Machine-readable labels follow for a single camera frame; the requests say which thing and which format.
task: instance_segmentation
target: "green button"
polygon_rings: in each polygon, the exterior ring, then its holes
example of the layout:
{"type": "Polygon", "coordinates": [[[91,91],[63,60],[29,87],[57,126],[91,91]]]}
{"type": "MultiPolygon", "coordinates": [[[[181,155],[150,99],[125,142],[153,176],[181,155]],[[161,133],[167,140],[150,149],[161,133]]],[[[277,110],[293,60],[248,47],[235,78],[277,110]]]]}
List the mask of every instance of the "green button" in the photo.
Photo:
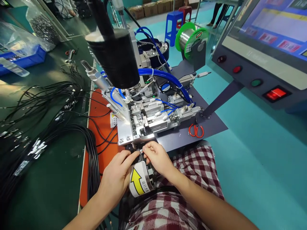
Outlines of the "green button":
{"type": "Polygon", "coordinates": [[[251,82],[252,87],[260,86],[262,84],[261,79],[256,79],[251,82]]]}

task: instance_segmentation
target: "control panel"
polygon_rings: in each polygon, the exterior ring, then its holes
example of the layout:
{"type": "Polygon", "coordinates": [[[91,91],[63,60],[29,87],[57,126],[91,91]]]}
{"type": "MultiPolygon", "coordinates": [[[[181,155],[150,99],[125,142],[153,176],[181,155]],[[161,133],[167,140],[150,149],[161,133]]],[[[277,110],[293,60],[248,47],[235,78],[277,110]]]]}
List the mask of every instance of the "control panel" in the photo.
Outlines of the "control panel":
{"type": "Polygon", "coordinates": [[[300,1],[246,0],[212,61],[274,109],[307,100],[306,10],[300,1]]]}
{"type": "Polygon", "coordinates": [[[212,61],[274,109],[289,108],[307,99],[307,90],[293,87],[222,45],[216,48],[212,61]]]}

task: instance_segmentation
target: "plaid shorts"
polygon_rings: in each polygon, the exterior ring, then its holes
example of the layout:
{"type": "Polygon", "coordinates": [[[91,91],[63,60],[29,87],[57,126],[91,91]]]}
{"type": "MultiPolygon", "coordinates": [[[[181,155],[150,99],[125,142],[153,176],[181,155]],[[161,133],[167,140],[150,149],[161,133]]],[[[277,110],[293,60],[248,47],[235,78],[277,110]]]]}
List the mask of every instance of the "plaid shorts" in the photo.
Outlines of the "plaid shorts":
{"type": "MultiPolygon", "coordinates": [[[[207,141],[172,159],[174,166],[194,183],[224,200],[217,177],[214,153],[207,141]]],[[[172,186],[162,176],[156,188],[172,186]]],[[[120,204],[123,209],[119,229],[209,229],[178,192],[163,191],[134,198],[126,195],[120,204]]]]}

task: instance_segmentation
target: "person's legs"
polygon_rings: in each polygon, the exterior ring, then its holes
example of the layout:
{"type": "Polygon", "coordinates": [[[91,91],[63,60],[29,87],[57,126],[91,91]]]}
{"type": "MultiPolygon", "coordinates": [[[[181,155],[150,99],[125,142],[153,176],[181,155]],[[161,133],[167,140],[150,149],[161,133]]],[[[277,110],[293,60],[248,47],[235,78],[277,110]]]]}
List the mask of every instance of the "person's legs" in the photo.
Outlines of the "person's legs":
{"type": "Polygon", "coordinates": [[[213,24],[215,22],[215,18],[216,18],[217,13],[218,13],[218,10],[220,9],[221,5],[222,5],[222,3],[215,3],[212,20],[211,20],[210,23],[207,24],[207,26],[213,26],[213,24]]]}
{"type": "Polygon", "coordinates": [[[222,8],[222,11],[220,13],[220,16],[218,17],[217,19],[217,22],[214,26],[214,29],[217,28],[217,26],[219,25],[220,21],[223,19],[223,17],[225,16],[225,13],[226,13],[226,10],[228,9],[228,5],[227,4],[224,4],[223,5],[223,8],[222,8]]]}

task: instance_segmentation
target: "yellow arrow label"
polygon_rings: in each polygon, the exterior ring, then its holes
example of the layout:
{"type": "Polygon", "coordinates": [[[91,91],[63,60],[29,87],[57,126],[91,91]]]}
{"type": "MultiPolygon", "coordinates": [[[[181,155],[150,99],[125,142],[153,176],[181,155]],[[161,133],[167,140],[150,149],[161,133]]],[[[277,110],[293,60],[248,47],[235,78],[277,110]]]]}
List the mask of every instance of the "yellow arrow label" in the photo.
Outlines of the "yellow arrow label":
{"type": "Polygon", "coordinates": [[[135,170],[135,168],[133,168],[133,172],[132,172],[132,177],[131,177],[131,183],[134,184],[135,190],[137,191],[137,193],[139,195],[144,194],[144,190],[141,186],[141,176],[138,174],[138,172],[135,170]]]}

